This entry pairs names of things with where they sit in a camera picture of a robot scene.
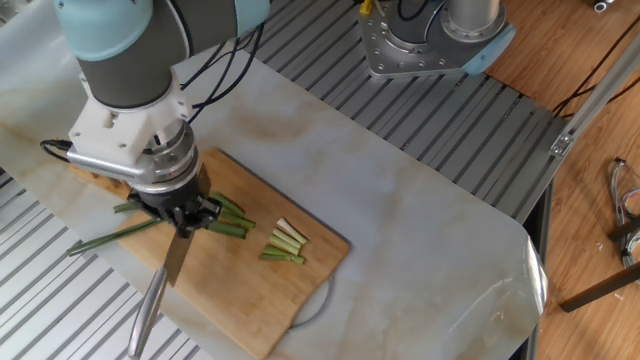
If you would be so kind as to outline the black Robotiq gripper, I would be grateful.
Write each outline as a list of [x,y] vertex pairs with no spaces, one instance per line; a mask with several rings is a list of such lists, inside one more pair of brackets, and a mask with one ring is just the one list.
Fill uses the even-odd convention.
[[191,238],[194,229],[208,228],[219,218],[223,204],[209,198],[211,182],[195,176],[177,189],[152,194],[134,190],[134,204],[146,215],[167,222],[181,238]]

